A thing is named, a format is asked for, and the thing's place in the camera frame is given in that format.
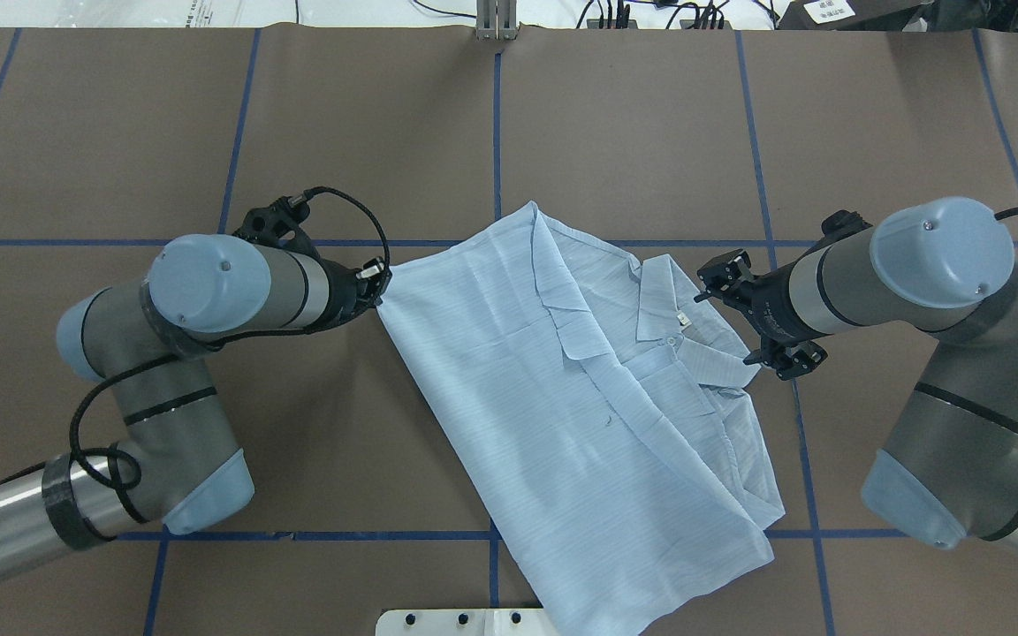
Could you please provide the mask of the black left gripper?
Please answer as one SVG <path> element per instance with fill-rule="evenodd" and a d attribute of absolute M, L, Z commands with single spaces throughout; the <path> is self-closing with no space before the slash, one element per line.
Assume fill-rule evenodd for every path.
<path fill-rule="evenodd" d="M 381 305 L 391 284 L 391 264 L 367 261 L 359 269 L 349 269 L 328 261 L 328 327 L 335 329 Z"/>

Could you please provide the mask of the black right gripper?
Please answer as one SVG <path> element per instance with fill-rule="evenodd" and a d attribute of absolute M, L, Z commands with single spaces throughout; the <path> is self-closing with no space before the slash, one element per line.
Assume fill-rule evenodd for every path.
<path fill-rule="evenodd" d="M 739 311 L 759 336 L 759 347 L 744 365 L 768 367 L 781 380 L 815 371 L 828 353 L 816 339 L 824 337 L 794 310 L 791 299 L 791 264 L 756 276 L 747 251 L 732 250 L 711 258 L 696 270 L 702 292 L 695 302 L 718 299 Z"/>

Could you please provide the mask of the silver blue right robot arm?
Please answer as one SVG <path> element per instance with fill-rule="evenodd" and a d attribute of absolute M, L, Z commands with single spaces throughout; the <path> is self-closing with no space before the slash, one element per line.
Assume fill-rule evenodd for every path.
<path fill-rule="evenodd" d="M 951 196 L 880 223 L 838 210 L 796 261 L 758 275 L 747 251 L 696 271 L 758 334 L 746 358 L 783 380 L 827 358 L 821 338 L 904 322 L 936 339 L 863 483 L 868 510 L 937 550 L 977 538 L 1018 556 L 1018 259 L 1006 222 Z"/>

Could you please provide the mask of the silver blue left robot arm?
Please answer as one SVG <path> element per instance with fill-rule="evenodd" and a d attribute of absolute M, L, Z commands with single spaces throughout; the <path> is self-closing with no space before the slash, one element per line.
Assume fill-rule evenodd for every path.
<path fill-rule="evenodd" d="M 189 534 L 246 507 L 254 483 L 206 359 L 359 319 L 390 281 L 388 254 L 349 269 L 312 243 L 189 234 L 139 281 L 70 307 L 57 347 L 93 387 L 67 450 L 0 481 L 0 582 L 139 525 Z"/>

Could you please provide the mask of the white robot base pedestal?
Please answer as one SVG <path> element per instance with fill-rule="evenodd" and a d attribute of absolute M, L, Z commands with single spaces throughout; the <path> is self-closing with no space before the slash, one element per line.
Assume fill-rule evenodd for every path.
<path fill-rule="evenodd" d="M 387 610 L 376 635 L 558 635 L 542 609 Z"/>

